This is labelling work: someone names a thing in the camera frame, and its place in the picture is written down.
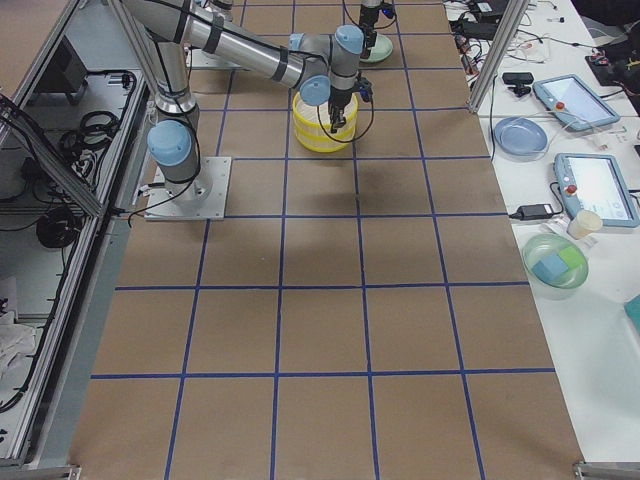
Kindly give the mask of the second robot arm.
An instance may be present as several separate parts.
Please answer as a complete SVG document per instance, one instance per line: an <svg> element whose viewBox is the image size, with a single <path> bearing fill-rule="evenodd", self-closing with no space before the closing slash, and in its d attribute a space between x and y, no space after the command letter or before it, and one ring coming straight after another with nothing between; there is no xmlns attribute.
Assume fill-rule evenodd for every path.
<svg viewBox="0 0 640 480"><path fill-rule="evenodd" d="M393 44L383 34L378 34L376 24L380 15L394 22L395 7L387 1L362 1L360 5L358 26L364 35L363 50L360 60L366 63L378 63L387 59L393 52Z"/></svg>

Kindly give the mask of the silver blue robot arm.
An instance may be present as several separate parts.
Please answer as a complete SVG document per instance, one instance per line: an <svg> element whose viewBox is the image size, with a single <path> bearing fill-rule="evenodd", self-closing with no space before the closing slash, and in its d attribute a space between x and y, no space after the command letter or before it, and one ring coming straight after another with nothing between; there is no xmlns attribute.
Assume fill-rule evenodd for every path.
<svg viewBox="0 0 640 480"><path fill-rule="evenodd" d="M197 109L191 96L184 48L189 46L296 91L307 105L327 108L325 135L332 140L346 127L345 110L354 94L373 102L371 83L362 76L363 32L340 25L332 34L297 33L288 46L234 24L195 1L123 1L121 5L151 41L158 109L184 117Z"/></svg>

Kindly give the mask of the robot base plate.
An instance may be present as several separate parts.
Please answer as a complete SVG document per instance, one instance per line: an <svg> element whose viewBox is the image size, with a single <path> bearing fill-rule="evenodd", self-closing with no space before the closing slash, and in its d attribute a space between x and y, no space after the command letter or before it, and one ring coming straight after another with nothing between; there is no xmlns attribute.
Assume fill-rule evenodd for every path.
<svg viewBox="0 0 640 480"><path fill-rule="evenodd" d="M181 188L164 182L164 175L156 167L154 182L160 187L149 194L151 207L144 212L148 221L223 220L231 176L231 157L204 157L201 171L185 193L174 197Z"/></svg>

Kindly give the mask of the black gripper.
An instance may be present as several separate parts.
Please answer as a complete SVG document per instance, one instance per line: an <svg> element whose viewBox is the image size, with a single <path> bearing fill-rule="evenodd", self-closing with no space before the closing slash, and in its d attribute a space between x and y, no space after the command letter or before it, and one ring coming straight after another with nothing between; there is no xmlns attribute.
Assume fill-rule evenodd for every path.
<svg viewBox="0 0 640 480"><path fill-rule="evenodd" d="M352 76L330 74L329 80L330 96L328 100L328 112L331 116L330 132L336 133L338 127L342 128L346 125L347 120L343 112L351 101L352 95L357 93L364 102L370 102L373 98L373 85L362 74Z"/></svg>

